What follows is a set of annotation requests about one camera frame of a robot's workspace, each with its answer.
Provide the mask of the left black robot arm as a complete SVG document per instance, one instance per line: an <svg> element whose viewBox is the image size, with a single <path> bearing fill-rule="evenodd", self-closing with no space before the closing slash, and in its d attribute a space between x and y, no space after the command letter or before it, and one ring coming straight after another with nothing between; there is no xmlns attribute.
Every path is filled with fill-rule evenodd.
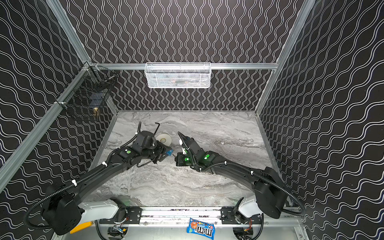
<svg viewBox="0 0 384 240"><path fill-rule="evenodd" d="M80 204L90 193L130 168L140 167L141 160L156 164L172 152L154 133L137 129L132 139L110 152L97 167L65 184L48 186L44 197L27 210L23 223L31 230L52 229L57 235L65 235L86 215Z"/></svg>

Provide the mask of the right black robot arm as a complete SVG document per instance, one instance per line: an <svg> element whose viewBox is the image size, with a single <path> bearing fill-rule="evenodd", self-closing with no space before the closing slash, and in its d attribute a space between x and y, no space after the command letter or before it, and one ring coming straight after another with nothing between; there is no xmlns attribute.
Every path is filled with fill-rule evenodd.
<svg viewBox="0 0 384 240"><path fill-rule="evenodd" d="M255 169L235 163L216 152L205 151L194 138L181 132L178 132L178 136L183 149L175 157L178 167L190 167L199 173L223 176L253 192L249 197L242 197L235 205L233 217L237 222L262 214L273 219L279 219L281 213L298 217L306 214L304 204L286 189L274 169Z"/></svg>

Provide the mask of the black hex key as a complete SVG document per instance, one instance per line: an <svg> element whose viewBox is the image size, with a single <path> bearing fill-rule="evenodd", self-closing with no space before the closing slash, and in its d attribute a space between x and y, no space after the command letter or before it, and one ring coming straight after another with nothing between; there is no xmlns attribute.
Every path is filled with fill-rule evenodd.
<svg viewBox="0 0 384 240"><path fill-rule="evenodd" d="M160 123L158 123L158 122L155 122L155 124L157 125L157 127L156 127L156 129L155 129L155 131L154 131L154 135L156 135L156 133L157 133L157 131L158 131L158 129L160 128Z"/></svg>

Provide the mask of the white tape roll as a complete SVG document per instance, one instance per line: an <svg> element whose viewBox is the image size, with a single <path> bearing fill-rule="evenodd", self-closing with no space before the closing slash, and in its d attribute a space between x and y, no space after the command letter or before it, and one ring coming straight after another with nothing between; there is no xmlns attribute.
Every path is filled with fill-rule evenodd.
<svg viewBox="0 0 384 240"><path fill-rule="evenodd" d="M156 137L156 140L168 147L172 144L172 138L168 134L160 134Z"/></svg>

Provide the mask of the brass item in black basket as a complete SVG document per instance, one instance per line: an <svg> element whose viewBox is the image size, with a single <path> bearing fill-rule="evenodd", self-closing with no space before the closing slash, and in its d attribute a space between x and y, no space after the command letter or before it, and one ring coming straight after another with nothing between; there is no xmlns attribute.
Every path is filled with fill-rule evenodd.
<svg viewBox="0 0 384 240"><path fill-rule="evenodd" d="M99 108L97 108L97 107L93 108L93 116L94 116L94 118L98 118L100 116Z"/></svg>

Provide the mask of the white mesh basket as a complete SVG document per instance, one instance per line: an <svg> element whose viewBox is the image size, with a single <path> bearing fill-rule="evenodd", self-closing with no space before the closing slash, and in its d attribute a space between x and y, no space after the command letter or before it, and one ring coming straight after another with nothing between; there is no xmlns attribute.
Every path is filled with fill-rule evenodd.
<svg viewBox="0 0 384 240"><path fill-rule="evenodd" d="M207 89L212 66L209 62L148 62L145 77L153 89Z"/></svg>

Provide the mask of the M&M's candy bag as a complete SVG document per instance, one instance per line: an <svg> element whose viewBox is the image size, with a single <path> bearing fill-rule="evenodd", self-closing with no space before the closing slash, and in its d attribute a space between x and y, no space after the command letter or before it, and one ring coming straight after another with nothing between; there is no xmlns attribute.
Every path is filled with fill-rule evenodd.
<svg viewBox="0 0 384 240"><path fill-rule="evenodd" d="M213 240L215 237L216 229L214 224L209 224L190 218L186 232L188 234L196 234Z"/></svg>

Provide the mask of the yellow block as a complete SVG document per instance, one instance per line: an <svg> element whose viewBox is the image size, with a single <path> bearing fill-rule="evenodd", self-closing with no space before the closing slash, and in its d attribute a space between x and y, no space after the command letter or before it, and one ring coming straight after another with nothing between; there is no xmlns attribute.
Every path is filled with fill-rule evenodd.
<svg viewBox="0 0 384 240"><path fill-rule="evenodd" d="M83 223L83 224L80 224L80 225L77 225L74 229L72 229L70 231L70 234L74 234L74 233L77 233L79 231L82 231L86 228L89 228L93 225L94 223L93 222L86 222L86 223Z"/></svg>

